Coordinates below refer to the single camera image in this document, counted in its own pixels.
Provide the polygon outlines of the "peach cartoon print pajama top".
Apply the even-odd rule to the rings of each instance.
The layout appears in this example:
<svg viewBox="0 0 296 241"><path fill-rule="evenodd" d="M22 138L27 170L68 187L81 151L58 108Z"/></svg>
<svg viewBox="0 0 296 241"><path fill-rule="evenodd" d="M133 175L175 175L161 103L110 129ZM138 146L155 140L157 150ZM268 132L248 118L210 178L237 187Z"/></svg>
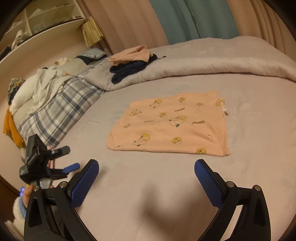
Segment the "peach cartoon print pajama top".
<svg viewBox="0 0 296 241"><path fill-rule="evenodd" d="M132 102L111 130L107 147L228 156L225 101L208 91Z"/></svg>

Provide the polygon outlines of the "white crumpled clothes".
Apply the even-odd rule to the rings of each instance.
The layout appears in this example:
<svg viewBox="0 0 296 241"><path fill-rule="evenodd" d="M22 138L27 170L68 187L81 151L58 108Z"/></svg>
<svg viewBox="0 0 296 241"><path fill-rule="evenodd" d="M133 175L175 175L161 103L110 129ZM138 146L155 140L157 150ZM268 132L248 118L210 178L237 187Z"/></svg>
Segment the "white crumpled clothes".
<svg viewBox="0 0 296 241"><path fill-rule="evenodd" d="M72 76L59 69L39 69L37 74L29 77L16 92L10 105L10 113L15 115L27 101L33 100L27 114L40 111L62 89L63 84Z"/></svg>

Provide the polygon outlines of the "plaid grey pillow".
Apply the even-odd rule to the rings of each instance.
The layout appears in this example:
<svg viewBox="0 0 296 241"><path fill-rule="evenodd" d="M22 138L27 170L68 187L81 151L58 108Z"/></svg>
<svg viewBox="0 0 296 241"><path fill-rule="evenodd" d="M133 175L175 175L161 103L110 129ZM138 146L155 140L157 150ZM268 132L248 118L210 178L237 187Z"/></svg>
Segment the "plaid grey pillow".
<svg viewBox="0 0 296 241"><path fill-rule="evenodd" d="M46 146L56 147L103 93L104 90L73 77L44 108L21 122L18 131L25 143L37 134Z"/></svg>

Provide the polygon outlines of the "light blue fuzzy sleeve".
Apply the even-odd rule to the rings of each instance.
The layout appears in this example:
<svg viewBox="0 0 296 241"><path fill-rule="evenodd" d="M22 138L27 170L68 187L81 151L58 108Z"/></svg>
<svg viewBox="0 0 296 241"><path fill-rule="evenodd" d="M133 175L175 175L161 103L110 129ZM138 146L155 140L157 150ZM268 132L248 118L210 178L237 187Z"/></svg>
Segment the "light blue fuzzy sleeve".
<svg viewBox="0 0 296 241"><path fill-rule="evenodd" d="M13 221L5 221L5 225L8 230L13 234L13 236L19 240L23 240L24 228L25 228L25 218L26 218L26 208L23 204L23 197L19 196L13 205Z"/></svg>

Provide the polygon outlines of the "orange cloth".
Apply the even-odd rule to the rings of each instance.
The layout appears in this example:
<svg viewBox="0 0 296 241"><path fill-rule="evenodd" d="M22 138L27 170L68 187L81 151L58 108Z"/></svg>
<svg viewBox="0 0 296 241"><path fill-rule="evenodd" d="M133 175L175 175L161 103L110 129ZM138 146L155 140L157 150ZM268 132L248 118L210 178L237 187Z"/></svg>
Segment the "orange cloth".
<svg viewBox="0 0 296 241"><path fill-rule="evenodd" d="M4 117L3 133L9 136L18 148L25 148L25 142L16 128L10 107L7 108Z"/></svg>

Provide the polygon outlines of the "pink bed sheet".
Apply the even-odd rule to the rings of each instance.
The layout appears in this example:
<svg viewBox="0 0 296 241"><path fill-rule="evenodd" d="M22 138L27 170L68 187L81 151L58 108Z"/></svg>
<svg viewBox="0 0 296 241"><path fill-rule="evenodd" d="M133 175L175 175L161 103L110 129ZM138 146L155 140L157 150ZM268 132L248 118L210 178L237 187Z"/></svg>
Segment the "pink bed sheet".
<svg viewBox="0 0 296 241"><path fill-rule="evenodd" d="M57 168L90 159L100 171L78 213L97 240L197 240L216 214L194 173L199 155L112 151L106 142L134 101L216 90L230 155L204 160L224 180L262 187L271 238L295 216L295 83L246 74L163 78L105 93L62 140Z"/></svg>

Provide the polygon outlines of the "dark navy garment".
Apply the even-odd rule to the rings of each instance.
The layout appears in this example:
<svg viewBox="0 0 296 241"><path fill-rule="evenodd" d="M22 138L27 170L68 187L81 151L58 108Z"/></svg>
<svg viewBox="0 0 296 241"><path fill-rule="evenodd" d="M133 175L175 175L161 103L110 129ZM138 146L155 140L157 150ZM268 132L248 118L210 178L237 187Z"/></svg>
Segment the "dark navy garment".
<svg viewBox="0 0 296 241"><path fill-rule="evenodd" d="M151 64L156 60L159 60L159 58L158 56L156 56L156 54L153 54L149 58L148 62L137 60L137 61L129 61L128 63L125 63L125 64L120 63L118 66L112 66L110 68L110 72L113 73L111 82L113 84L118 84L124 78L144 70L149 64Z"/></svg>

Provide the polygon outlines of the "striped blue folded cloth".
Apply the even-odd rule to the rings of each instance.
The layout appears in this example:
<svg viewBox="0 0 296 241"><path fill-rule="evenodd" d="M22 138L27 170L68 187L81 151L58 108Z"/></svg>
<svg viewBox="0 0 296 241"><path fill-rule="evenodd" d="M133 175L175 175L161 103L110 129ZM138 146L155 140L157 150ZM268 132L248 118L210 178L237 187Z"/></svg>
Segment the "striped blue folded cloth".
<svg viewBox="0 0 296 241"><path fill-rule="evenodd" d="M100 60L102 58L105 58L107 54L98 49L98 48L91 48L84 53L78 55L76 58L82 60L86 65L92 63L93 61Z"/></svg>

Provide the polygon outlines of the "white wardrobe shelf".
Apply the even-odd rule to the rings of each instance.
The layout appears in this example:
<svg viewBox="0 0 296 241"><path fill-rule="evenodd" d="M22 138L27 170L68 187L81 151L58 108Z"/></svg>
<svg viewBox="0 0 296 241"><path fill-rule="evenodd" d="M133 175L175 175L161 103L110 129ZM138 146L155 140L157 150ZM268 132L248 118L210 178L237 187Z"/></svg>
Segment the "white wardrobe shelf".
<svg viewBox="0 0 296 241"><path fill-rule="evenodd" d="M1 76L34 48L77 30L85 20L77 1L30 1L1 37Z"/></svg>

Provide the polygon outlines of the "straw tassel hanging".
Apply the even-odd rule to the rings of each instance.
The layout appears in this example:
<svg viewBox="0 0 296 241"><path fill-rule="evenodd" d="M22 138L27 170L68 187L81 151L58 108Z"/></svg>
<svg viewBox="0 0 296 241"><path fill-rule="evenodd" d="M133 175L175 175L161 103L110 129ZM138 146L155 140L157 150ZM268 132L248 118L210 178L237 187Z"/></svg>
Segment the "straw tassel hanging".
<svg viewBox="0 0 296 241"><path fill-rule="evenodd" d="M104 38L102 31L92 17L81 25L81 29L87 47L93 46Z"/></svg>

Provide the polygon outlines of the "peach folded garment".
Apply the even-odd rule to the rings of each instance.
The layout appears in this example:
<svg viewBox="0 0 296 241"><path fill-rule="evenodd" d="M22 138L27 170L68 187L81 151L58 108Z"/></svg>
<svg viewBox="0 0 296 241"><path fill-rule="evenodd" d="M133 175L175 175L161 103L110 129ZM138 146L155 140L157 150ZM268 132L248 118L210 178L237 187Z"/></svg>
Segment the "peach folded garment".
<svg viewBox="0 0 296 241"><path fill-rule="evenodd" d="M144 61L148 62L149 58L152 57L152 52L146 48L145 45L140 45L125 49L119 53L116 53L109 57L108 62L112 63L113 66L119 64L126 64L130 61Z"/></svg>

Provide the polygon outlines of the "pink curtain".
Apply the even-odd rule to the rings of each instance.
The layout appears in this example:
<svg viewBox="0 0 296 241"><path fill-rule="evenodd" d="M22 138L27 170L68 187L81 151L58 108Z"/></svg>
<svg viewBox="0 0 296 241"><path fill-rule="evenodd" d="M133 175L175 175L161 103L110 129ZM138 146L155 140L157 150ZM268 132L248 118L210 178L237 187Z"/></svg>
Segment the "pink curtain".
<svg viewBox="0 0 296 241"><path fill-rule="evenodd" d="M115 54L145 45L148 49L168 45L168 39L149 1L78 1L104 35L104 48Z"/></svg>

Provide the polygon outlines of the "pink folded duvet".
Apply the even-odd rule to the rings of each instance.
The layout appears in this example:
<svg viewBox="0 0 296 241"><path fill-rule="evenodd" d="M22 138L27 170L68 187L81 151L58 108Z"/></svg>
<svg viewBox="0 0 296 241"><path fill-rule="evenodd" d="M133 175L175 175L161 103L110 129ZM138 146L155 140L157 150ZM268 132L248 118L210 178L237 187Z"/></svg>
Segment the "pink folded duvet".
<svg viewBox="0 0 296 241"><path fill-rule="evenodd" d="M159 59L143 71L113 84L107 60L90 69L84 79L105 91L172 76L249 73L295 81L295 61L265 40L239 36L233 39L197 39L154 48Z"/></svg>

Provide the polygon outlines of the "teal curtain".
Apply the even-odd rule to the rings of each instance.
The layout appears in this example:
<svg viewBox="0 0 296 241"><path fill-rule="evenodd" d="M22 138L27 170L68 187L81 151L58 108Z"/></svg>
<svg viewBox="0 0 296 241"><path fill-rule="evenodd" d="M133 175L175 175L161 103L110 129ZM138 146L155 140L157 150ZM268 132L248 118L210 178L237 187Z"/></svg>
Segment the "teal curtain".
<svg viewBox="0 0 296 241"><path fill-rule="evenodd" d="M202 38L239 36L225 0L150 1L170 45Z"/></svg>

